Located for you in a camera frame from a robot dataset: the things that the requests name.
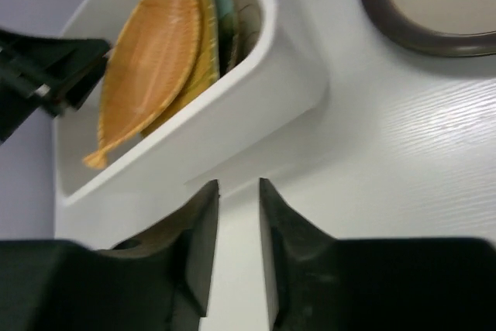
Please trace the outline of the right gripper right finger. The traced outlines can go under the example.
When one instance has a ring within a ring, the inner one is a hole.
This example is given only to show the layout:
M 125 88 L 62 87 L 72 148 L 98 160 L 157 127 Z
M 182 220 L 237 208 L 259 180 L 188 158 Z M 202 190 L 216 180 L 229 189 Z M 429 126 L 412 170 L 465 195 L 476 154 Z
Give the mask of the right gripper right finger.
M 340 330 L 336 241 L 259 180 L 260 238 L 270 330 Z

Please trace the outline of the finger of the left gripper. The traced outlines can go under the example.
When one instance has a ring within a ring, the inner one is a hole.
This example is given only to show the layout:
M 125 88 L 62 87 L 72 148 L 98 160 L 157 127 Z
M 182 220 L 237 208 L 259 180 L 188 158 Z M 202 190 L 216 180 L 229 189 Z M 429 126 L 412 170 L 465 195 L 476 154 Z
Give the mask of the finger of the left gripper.
M 1 142 L 37 109 L 56 118 L 78 110 L 105 73 L 112 45 L 98 38 L 1 30 Z

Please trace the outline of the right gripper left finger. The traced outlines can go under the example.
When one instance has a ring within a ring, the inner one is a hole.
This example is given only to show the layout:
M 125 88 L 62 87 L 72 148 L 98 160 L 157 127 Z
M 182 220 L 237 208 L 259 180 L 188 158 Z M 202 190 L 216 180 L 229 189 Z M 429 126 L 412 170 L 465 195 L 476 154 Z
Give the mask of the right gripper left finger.
M 197 330 L 208 312 L 219 222 L 219 183 L 114 247 L 105 259 L 96 330 Z

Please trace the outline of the orange leaf-shaped plate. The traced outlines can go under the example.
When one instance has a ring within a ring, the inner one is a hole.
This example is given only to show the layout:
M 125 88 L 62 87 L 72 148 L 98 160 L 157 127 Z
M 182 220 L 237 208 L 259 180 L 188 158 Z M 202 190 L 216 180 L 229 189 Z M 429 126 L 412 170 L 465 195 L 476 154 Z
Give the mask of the orange leaf-shaped plate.
M 102 169 L 107 156 L 148 127 L 177 97 L 196 61 L 198 0 L 140 0 L 122 28 L 105 71 L 98 149 L 84 165 Z

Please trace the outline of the yellow green woven plate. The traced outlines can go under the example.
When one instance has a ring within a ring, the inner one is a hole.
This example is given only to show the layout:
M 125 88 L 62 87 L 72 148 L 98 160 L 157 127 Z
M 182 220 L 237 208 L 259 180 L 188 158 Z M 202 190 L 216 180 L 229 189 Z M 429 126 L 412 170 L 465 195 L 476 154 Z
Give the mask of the yellow green woven plate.
M 149 136 L 220 78 L 219 31 L 215 0 L 199 0 L 201 31 L 197 60 L 188 81 L 166 110 L 140 134 Z

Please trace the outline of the teal round flower plate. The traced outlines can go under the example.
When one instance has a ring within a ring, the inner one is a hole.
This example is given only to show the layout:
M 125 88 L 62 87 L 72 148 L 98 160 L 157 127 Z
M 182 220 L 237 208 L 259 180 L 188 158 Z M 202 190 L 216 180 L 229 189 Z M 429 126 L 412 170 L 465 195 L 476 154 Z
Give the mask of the teal round flower plate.
M 239 17 L 233 0 L 215 0 L 218 21 L 220 76 L 235 66 L 239 46 Z

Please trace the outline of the brown rimmed round plate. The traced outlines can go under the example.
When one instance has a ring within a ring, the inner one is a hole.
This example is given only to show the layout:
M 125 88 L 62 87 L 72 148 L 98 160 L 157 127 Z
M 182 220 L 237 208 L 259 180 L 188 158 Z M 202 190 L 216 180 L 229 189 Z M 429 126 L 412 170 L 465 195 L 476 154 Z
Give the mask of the brown rimmed round plate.
M 361 0 L 374 26 L 406 49 L 440 57 L 495 53 L 495 0 Z

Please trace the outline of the square floral plate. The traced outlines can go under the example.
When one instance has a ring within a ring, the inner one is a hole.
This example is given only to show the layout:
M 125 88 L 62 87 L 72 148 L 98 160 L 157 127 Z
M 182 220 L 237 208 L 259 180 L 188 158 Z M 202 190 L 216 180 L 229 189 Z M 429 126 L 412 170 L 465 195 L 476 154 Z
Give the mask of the square floral plate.
M 262 15 L 258 0 L 233 0 L 239 19 L 237 63 L 243 61 L 259 39 Z

